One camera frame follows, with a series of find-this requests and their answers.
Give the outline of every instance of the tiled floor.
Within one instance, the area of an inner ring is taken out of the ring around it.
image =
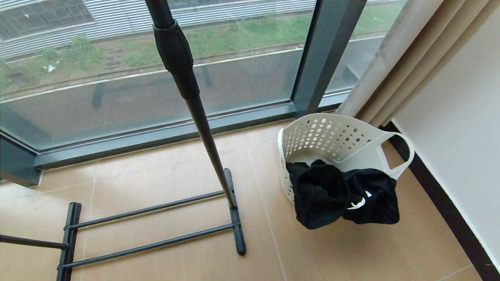
[[[247,253],[231,231],[104,261],[73,271],[73,281],[478,281],[476,270],[413,174],[398,180],[400,222],[357,225],[339,220],[308,230],[280,188],[278,130],[289,121],[215,136],[231,169]],[[388,144],[391,165],[402,160]],[[27,189],[0,185],[0,232],[62,241],[68,203],[80,221],[220,189],[204,147],[186,141],[43,173]],[[96,257],[230,223],[224,197],[78,233],[75,260]],[[56,279],[59,251],[0,244],[0,280]]]

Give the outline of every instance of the white wall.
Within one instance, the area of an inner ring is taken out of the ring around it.
[[[500,7],[462,42],[393,121],[500,269]]]

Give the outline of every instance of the plastic basket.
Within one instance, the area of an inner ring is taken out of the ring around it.
[[[381,144],[395,135],[408,145],[409,159],[391,169]],[[310,165],[322,159],[343,172],[374,168],[398,179],[415,155],[410,140],[400,133],[380,130],[356,118],[328,113],[306,115],[281,129],[278,148],[281,155],[281,188],[292,203],[294,191],[286,162]]]

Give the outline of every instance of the curtain fold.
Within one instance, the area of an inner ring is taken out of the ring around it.
[[[416,95],[418,85],[488,1],[409,0],[368,69],[335,113],[375,127],[386,125]],[[408,25],[413,28],[402,30]],[[397,51],[395,46],[387,47],[392,45],[399,45]]]

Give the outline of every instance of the baseboard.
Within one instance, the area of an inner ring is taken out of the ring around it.
[[[381,129],[388,132],[400,133],[399,129],[392,122]],[[392,137],[389,141],[399,153],[401,158],[408,159],[410,152],[408,151],[408,147],[402,138]],[[482,280],[499,281],[500,273],[495,265],[493,265],[490,257],[479,242],[478,238],[474,235],[473,231],[466,223],[455,204],[453,204],[450,197],[448,197],[446,192],[443,190],[443,187],[441,187],[438,181],[422,162],[422,159],[416,153],[413,161],[409,165],[409,169],[416,177],[420,185],[422,185],[423,189],[430,197],[439,213],[441,213],[441,216],[448,224],[449,228],[462,246]]]

